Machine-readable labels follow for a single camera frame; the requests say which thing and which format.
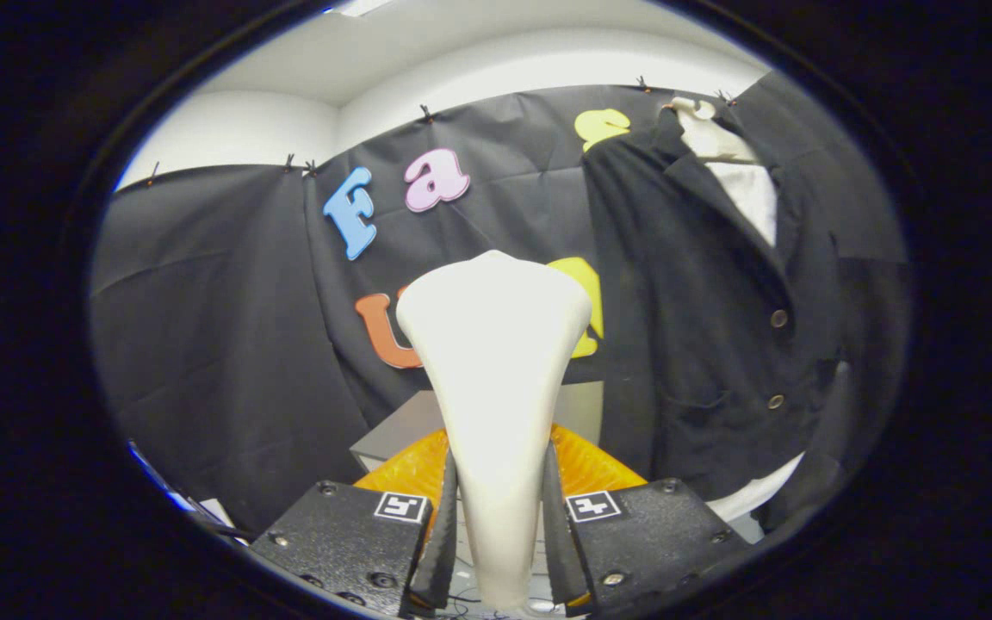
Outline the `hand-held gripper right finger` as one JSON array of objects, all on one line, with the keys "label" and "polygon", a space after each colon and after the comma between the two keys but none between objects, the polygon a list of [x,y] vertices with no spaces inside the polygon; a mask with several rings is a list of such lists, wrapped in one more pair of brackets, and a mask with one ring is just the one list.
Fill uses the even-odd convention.
[{"label": "hand-held gripper right finger", "polygon": [[551,592],[569,617],[616,617],[700,592],[749,542],[684,482],[647,481],[552,426],[541,482]]}]

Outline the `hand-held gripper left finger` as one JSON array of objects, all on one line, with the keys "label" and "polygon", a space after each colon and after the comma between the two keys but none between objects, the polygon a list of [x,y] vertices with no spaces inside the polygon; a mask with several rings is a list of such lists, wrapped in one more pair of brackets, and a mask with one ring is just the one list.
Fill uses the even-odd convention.
[{"label": "hand-held gripper left finger", "polygon": [[389,617],[435,617],[456,564],[456,462],[444,429],[353,484],[323,480],[251,552],[316,593]]}]

